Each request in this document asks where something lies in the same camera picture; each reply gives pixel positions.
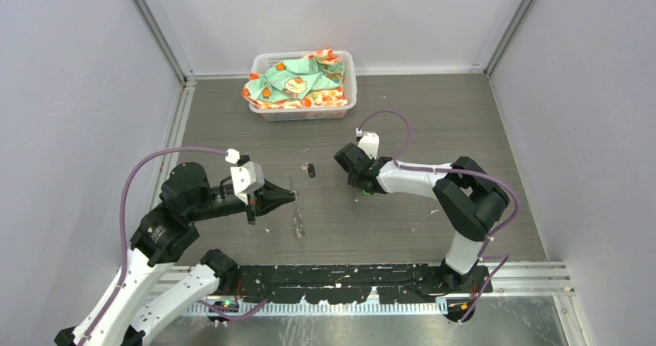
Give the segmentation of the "large metal keyring holder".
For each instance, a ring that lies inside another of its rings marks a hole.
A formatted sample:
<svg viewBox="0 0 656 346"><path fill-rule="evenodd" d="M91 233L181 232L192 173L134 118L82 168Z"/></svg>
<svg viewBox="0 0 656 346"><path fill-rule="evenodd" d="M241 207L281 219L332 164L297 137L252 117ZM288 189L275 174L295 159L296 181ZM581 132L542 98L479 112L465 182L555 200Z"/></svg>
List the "large metal keyring holder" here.
<svg viewBox="0 0 656 346"><path fill-rule="evenodd" d="M292 231L294 236L297 239L303 238L306 234L306 230L302 223L302 215L299 210L298 199L299 191L295 188L293 178L289 177L289 185L292 193L295 196L295 200L292 202L293 212L292 212Z"/></svg>

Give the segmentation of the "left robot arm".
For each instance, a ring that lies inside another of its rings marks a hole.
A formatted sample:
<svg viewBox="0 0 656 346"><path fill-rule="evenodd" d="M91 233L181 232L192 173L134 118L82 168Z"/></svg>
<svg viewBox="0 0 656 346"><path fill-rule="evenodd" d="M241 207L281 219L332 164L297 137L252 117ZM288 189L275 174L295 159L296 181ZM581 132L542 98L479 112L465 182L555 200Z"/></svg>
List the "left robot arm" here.
<svg viewBox="0 0 656 346"><path fill-rule="evenodd" d="M161 187L160 203L150 210L129 240L127 263L99 303L76 327L62 329L57 345L150 345L178 316L212 293L227 295L237 285L237 263L219 249L206 252L190 273L154 300L146 298L196 241L195 224L245 214L250 224L296 199L294 190L263 176L248 161L231 167L212 187L199 163L176 166Z"/></svg>

